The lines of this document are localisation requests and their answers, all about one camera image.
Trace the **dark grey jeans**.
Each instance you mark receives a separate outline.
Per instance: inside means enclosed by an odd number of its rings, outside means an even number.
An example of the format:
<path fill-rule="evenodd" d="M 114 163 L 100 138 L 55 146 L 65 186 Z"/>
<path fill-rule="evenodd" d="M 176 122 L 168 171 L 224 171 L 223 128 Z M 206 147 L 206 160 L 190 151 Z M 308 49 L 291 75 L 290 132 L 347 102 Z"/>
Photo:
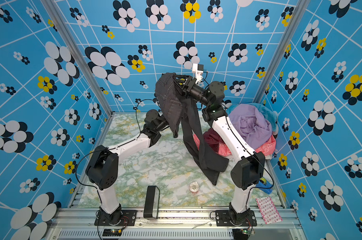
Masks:
<path fill-rule="evenodd" d="M 197 166 L 215 186 L 220 173 L 225 172 L 229 160 L 218 155 L 205 142 L 196 100 L 183 97 L 177 90 L 175 73 L 165 73 L 156 83 L 155 95 L 161 111 L 169 123 L 173 137 L 177 138 L 182 127 L 184 144 Z"/>

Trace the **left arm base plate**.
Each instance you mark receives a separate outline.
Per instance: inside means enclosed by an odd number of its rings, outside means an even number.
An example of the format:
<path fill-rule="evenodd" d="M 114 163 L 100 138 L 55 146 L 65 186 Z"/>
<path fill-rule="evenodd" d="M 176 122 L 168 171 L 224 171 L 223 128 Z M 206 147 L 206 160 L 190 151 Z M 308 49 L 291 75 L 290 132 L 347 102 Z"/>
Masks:
<path fill-rule="evenodd" d="M 94 225 L 97 226 L 134 226 L 136 222 L 136 210 L 119 210 L 112 214 L 107 214 L 104 210 L 99 209 L 96 212 Z"/>

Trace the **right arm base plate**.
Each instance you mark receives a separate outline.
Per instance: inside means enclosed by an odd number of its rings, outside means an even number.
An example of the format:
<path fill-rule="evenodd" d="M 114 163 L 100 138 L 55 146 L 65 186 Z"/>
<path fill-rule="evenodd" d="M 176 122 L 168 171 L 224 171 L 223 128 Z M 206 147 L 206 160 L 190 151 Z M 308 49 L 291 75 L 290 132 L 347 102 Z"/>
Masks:
<path fill-rule="evenodd" d="M 243 213 L 233 210 L 215 211 L 216 224 L 218 227 L 256 227 L 257 220 L 254 211 L 247 209 Z"/>

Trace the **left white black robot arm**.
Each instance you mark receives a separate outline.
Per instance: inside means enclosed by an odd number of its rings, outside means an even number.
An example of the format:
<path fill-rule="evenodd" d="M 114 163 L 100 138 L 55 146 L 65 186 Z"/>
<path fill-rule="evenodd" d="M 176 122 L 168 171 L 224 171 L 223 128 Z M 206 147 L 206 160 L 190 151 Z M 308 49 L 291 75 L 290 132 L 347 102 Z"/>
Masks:
<path fill-rule="evenodd" d="M 101 202 L 98 223 L 104 226 L 121 226 L 135 222 L 131 216 L 124 215 L 114 187 L 120 162 L 155 145 L 161 138 L 161 131 L 168 126 L 163 115 L 151 110 L 147 112 L 144 128 L 137 136 L 118 145 L 100 145 L 95 149 L 85 173 L 92 183 L 91 186 L 96 188 Z"/>

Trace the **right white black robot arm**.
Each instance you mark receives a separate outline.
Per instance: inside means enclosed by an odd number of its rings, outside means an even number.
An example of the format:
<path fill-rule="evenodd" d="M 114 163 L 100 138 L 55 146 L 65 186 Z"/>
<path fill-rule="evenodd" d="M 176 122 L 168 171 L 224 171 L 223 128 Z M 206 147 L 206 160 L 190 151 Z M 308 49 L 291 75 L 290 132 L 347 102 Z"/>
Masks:
<path fill-rule="evenodd" d="M 251 148 L 231 123 L 222 106 L 225 97 L 222 83 L 212 82 L 203 89 L 192 76 L 175 75 L 173 79 L 177 91 L 183 97 L 190 97 L 205 106 L 202 111 L 205 122 L 219 134 L 235 158 L 231 178 L 236 187 L 229 205 L 229 216 L 234 226 L 240 226 L 245 221 L 249 223 L 254 218 L 249 199 L 259 179 L 263 177 L 264 154 Z"/>

